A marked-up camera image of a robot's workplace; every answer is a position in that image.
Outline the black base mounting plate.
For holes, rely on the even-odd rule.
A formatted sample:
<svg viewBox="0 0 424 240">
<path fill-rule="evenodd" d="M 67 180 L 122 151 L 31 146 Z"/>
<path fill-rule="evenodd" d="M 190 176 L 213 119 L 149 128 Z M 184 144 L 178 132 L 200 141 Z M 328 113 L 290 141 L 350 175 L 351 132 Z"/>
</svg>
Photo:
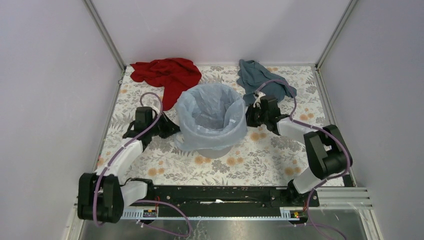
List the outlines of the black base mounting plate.
<svg viewBox="0 0 424 240">
<path fill-rule="evenodd" d="M 128 210 L 157 210 L 161 218 L 180 217 L 184 213 L 190 218 L 283 218 L 284 210 L 302 211 L 319 207 L 318 195 L 313 193 L 291 198 L 286 187 L 275 186 L 213 186 L 213 185 L 155 185 L 147 197 L 162 201 L 155 203 L 133 203 Z"/>
</svg>

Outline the grey plastic trash bin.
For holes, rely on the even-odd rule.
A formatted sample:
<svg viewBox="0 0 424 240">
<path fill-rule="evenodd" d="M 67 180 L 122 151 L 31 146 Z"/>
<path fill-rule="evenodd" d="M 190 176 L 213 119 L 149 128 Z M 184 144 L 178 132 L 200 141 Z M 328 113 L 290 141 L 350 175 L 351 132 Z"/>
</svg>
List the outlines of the grey plastic trash bin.
<svg viewBox="0 0 424 240">
<path fill-rule="evenodd" d="M 221 158 L 221 157 L 227 155 L 231 151 L 232 148 L 233 148 L 232 146 L 228 146 L 226 148 L 218 149 L 218 150 L 216 150 L 216 149 L 198 149 L 197 152 L 205 158 L 218 159 L 218 158 Z"/>
</svg>

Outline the light blue plastic trash bag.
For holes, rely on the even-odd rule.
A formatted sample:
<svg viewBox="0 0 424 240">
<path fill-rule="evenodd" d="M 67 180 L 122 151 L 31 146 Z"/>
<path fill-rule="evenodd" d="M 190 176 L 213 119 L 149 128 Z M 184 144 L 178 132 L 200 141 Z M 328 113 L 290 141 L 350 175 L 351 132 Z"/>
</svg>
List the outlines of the light blue plastic trash bag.
<svg viewBox="0 0 424 240">
<path fill-rule="evenodd" d="M 174 107 L 180 128 L 174 143 L 182 151 L 223 150 L 248 133 L 246 103 L 228 85 L 194 86 L 180 95 Z"/>
</svg>

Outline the blue-grey crumpled cloth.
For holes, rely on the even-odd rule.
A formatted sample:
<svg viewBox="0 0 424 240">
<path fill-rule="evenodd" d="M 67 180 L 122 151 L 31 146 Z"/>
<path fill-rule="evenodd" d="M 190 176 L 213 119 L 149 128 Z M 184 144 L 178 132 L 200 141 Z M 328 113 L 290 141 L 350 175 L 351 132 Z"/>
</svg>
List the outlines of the blue-grey crumpled cloth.
<svg viewBox="0 0 424 240">
<path fill-rule="evenodd" d="M 245 90 L 243 99 L 246 106 L 255 102 L 254 92 L 265 82 L 268 82 L 268 84 L 260 91 L 265 95 L 274 96 L 279 102 L 285 97 L 293 98 L 297 96 L 297 90 L 290 86 L 284 77 L 270 72 L 254 60 L 239 60 L 237 75 L 237 84 Z"/>
</svg>

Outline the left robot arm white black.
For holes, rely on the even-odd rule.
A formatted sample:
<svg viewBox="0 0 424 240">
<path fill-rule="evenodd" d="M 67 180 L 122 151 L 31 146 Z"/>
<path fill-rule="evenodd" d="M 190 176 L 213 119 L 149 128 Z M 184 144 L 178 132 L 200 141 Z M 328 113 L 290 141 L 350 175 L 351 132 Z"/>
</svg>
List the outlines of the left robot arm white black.
<svg viewBox="0 0 424 240">
<path fill-rule="evenodd" d="M 117 223 L 124 209 L 139 201 L 148 206 L 157 199 L 151 179 L 130 178 L 120 183 L 131 164 L 138 159 L 153 137 L 166 139 L 180 128 L 165 113 L 142 106 L 135 111 L 122 136 L 122 145 L 112 158 L 93 173 L 83 173 L 78 181 L 77 216 L 96 223 Z"/>
</svg>

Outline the aluminium frame post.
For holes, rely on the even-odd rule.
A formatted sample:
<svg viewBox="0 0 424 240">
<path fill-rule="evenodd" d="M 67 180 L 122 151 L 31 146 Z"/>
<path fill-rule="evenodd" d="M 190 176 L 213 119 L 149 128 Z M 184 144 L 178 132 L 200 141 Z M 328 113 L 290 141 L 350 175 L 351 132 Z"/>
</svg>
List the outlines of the aluminium frame post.
<svg viewBox="0 0 424 240">
<path fill-rule="evenodd" d="M 339 35 L 341 34 L 344 26 L 346 25 L 349 17 L 351 16 L 352 12 L 354 11 L 357 3 L 359 1 L 358 0 L 350 0 L 348 2 L 347 7 L 345 8 L 340 20 L 338 21 L 328 43 L 326 44 L 322 54 L 320 55 L 318 61 L 315 64 L 316 69 L 319 71 L 322 66 L 324 65 L 324 62 L 326 60 L 326 58 L 328 57 L 332 47 L 334 46 L 334 44 L 336 43 Z"/>
<path fill-rule="evenodd" d="M 84 3 L 88 13 L 90 14 L 96 28 L 98 29 L 117 66 L 122 72 L 125 72 L 126 64 L 124 63 L 111 35 L 109 34 L 94 2 L 92 0 L 82 0 L 82 2 Z"/>
</svg>

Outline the aluminium frame post left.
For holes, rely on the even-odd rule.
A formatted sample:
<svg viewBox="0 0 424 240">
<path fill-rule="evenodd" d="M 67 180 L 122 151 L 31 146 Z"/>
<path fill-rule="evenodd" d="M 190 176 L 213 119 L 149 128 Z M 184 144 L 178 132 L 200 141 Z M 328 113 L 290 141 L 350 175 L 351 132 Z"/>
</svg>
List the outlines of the aluminium frame post left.
<svg viewBox="0 0 424 240">
<path fill-rule="evenodd" d="M 98 29 L 117 66 L 122 72 L 125 72 L 126 64 L 124 63 L 111 35 L 109 34 L 94 2 L 92 0 L 82 0 L 82 2 L 84 3 L 88 13 L 90 14 L 96 28 Z"/>
</svg>

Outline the floral patterned table mat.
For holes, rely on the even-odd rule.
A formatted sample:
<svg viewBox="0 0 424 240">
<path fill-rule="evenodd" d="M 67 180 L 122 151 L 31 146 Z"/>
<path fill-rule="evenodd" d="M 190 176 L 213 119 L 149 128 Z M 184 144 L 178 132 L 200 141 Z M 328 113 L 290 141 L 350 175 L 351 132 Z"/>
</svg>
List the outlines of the floral patterned table mat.
<svg viewBox="0 0 424 240">
<path fill-rule="evenodd" d="M 309 65 L 268 66 L 295 87 L 295 99 L 279 103 L 283 114 L 293 113 L 296 120 L 323 127 L 329 122 L 323 111 L 315 69 Z M 161 87 L 131 79 L 128 67 L 120 81 L 120 90 L 97 164 L 108 162 L 122 145 L 122 136 L 141 104 L 157 108 L 163 96 Z M 225 156 L 211 159 L 196 151 L 182 151 L 174 138 L 154 137 L 144 153 L 119 178 L 151 179 L 156 185 L 284 186 L 308 166 L 303 144 L 277 136 L 264 126 L 249 128 L 247 135 Z"/>
</svg>

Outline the aluminium frame post right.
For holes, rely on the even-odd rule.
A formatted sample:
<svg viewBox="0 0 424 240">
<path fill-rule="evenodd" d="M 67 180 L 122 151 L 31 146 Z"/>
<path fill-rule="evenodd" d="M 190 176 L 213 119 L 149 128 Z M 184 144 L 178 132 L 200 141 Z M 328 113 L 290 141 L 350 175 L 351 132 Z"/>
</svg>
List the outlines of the aluminium frame post right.
<svg viewBox="0 0 424 240">
<path fill-rule="evenodd" d="M 359 1 L 358 0 L 350 0 L 348 2 L 347 7 L 345 8 L 340 20 L 338 21 L 328 43 L 326 44 L 322 54 L 320 55 L 318 61 L 315 64 L 316 69 L 319 71 L 322 66 L 324 65 L 324 62 L 326 60 L 326 58 L 328 57 L 332 47 L 334 46 L 334 44 L 336 43 L 339 35 L 341 34 L 344 26 L 346 25 L 349 17 L 351 16 L 352 12 L 354 11 L 357 3 Z"/>
</svg>

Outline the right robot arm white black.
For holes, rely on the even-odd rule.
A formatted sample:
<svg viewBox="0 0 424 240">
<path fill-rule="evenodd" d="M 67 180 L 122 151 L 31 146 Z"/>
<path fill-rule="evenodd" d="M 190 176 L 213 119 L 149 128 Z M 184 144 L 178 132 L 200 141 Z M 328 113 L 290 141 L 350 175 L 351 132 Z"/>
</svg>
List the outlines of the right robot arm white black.
<svg viewBox="0 0 424 240">
<path fill-rule="evenodd" d="M 250 104 L 246 112 L 249 127 L 265 125 L 267 130 L 304 144 L 308 167 L 288 185 L 287 201 L 301 205 L 307 194 L 330 179 L 344 176 L 352 165 L 339 128 L 327 125 L 323 128 L 295 120 L 291 114 L 282 114 L 275 97 L 265 95 Z"/>
</svg>

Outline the red crumpled cloth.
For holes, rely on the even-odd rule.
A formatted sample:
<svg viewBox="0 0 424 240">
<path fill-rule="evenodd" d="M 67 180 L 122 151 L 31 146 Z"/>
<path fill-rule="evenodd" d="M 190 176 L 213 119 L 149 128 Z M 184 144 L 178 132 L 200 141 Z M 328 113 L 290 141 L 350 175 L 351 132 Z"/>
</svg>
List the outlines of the red crumpled cloth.
<svg viewBox="0 0 424 240">
<path fill-rule="evenodd" d="M 136 62 L 130 65 L 134 82 L 145 82 L 156 88 L 163 87 L 163 110 L 169 111 L 182 92 L 196 86 L 202 73 L 193 61 L 186 58 L 156 59 L 151 62 Z"/>
</svg>

